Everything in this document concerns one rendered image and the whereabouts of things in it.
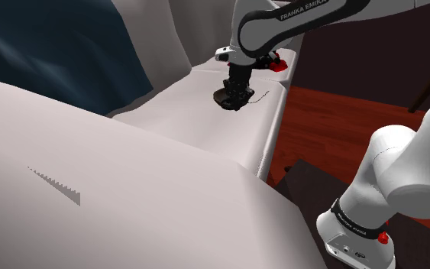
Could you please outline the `dark round object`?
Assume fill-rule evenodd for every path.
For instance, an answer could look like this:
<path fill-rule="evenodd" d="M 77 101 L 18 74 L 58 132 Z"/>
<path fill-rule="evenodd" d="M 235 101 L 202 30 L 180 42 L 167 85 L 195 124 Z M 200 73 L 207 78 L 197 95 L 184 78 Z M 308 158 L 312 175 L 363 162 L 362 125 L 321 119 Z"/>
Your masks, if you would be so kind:
<path fill-rule="evenodd" d="M 226 89 L 220 89 L 214 92 L 213 99 L 225 110 L 238 111 L 253 95 L 254 91 L 251 89 L 242 92 L 228 92 Z"/>

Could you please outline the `red and black toy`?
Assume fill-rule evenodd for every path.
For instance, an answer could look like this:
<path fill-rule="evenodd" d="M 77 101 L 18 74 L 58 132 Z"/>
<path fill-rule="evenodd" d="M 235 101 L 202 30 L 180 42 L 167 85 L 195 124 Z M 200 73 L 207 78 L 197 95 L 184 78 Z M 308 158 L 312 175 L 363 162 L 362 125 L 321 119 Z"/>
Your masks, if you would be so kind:
<path fill-rule="evenodd" d="M 269 52 L 268 54 L 257 58 L 253 69 L 256 70 L 272 70 L 273 72 L 281 72 L 288 68 L 285 60 L 280 58 L 276 51 Z"/>

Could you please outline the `white sofa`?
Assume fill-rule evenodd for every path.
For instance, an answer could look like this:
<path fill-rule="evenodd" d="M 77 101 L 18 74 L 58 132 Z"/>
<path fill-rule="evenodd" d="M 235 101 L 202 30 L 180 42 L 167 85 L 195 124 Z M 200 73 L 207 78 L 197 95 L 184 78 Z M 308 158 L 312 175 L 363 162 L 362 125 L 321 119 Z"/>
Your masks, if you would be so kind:
<path fill-rule="evenodd" d="M 286 90 L 194 72 L 128 125 L 0 83 L 0 269 L 327 269 L 262 166 Z"/>

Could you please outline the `dark blue cushion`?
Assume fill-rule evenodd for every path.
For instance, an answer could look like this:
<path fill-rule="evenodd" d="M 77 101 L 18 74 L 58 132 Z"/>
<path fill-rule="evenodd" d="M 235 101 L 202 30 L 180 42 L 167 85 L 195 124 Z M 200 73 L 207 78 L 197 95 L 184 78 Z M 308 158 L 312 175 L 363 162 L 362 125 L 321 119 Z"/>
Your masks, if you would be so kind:
<path fill-rule="evenodd" d="M 112 0 L 0 0 L 0 83 L 99 115 L 153 89 Z"/>

